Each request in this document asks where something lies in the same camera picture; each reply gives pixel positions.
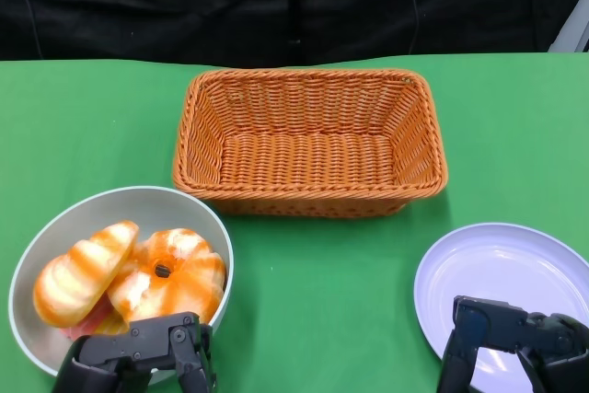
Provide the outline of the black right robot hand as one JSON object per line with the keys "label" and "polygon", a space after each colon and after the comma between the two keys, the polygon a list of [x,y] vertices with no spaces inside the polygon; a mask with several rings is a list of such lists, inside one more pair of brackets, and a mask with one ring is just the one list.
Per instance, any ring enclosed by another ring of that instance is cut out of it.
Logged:
{"label": "black right robot hand", "polygon": [[459,295],[442,358],[439,392],[467,392],[481,348],[515,354],[535,392],[588,390],[588,328],[563,314]]}

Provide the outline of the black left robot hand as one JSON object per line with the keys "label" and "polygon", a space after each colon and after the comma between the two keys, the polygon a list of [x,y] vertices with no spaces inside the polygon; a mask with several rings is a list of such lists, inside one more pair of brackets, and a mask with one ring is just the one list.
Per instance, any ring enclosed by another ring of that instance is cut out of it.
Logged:
{"label": "black left robot hand", "polygon": [[77,338],[54,392],[145,392],[153,372],[174,371],[183,392],[214,392],[213,329],[190,312],[133,321],[122,334]]}

